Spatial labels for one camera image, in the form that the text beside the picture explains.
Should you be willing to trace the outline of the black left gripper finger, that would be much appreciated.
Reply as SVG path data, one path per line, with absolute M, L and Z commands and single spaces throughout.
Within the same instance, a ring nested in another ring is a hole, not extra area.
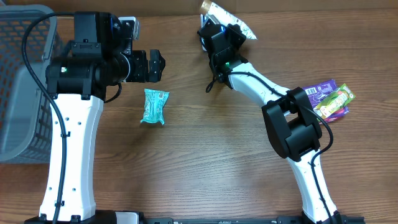
M 165 59 L 160 53 L 158 49 L 150 49 L 150 60 L 149 64 L 151 66 L 158 65 L 158 66 L 165 66 Z
M 148 73 L 148 82 L 157 83 L 161 81 L 163 70 L 164 67 L 150 67 Z

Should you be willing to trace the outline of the white bamboo conditioner tube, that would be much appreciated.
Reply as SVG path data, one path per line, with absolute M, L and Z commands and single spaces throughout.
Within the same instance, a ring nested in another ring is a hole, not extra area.
M 199 11 L 201 27 L 204 27 L 208 21 L 224 26 L 239 25 L 247 39 L 257 40 L 256 35 L 245 22 L 210 0 L 204 0 Z

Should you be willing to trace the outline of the mint green wipes pack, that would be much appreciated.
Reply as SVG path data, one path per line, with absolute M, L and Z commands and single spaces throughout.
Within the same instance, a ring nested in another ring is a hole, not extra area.
M 163 108 L 169 98 L 169 92 L 145 89 L 144 113 L 141 123 L 165 124 Z

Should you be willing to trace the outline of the purple Carefree liner pack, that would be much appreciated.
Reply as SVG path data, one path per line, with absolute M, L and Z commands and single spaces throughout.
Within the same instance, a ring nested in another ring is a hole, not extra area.
M 333 90 L 337 88 L 338 86 L 336 85 L 336 82 L 333 79 L 315 85 L 303 87 L 306 94 L 308 95 L 308 98 L 313 108 L 316 107 L 317 104 L 319 104 L 324 98 L 326 98 Z M 327 123 L 330 123 L 332 121 L 336 121 L 342 118 L 344 115 L 348 113 L 349 109 L 347 106 L 345 106 L 342 109 L 339 109 L 338 111 L 334 112 L 332 115 L 325 118 L 324 120 Z

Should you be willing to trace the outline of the green snack packet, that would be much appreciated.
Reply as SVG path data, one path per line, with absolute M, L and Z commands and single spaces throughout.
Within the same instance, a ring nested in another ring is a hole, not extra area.
M 348 103 L 355 99 L 355 94 L 346 84 L 333 90 L 326 98 L 314 107 L 314 112 L 323 119 L 330 117 L 333 113 L 344 108 Z

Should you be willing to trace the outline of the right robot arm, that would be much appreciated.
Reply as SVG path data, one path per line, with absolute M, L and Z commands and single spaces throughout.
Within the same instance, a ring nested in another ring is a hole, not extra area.
M 290 164 L 303 204 L 304 223 L 342 223 L 321 167 L 323 119 L 300 87 L 289 90 L 261 75 L 238 52 L 246 36 L 238 25 L 207 23 L 199 31 L 213 81 L 246 95 L 262 110 L 268 140 Z

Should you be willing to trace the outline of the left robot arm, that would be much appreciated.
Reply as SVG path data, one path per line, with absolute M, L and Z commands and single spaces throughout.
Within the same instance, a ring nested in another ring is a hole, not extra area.
M 141 212 L 98 210 L 93 192 L 96 132 L 109 86 L 159 82 L 165 59 L 157 49 L 134 50 L 140 24 L 108 12 L 74 12 L 74 38 L 39 82 L 52 110 L 49 177 L 31 223 L 145 222 Z

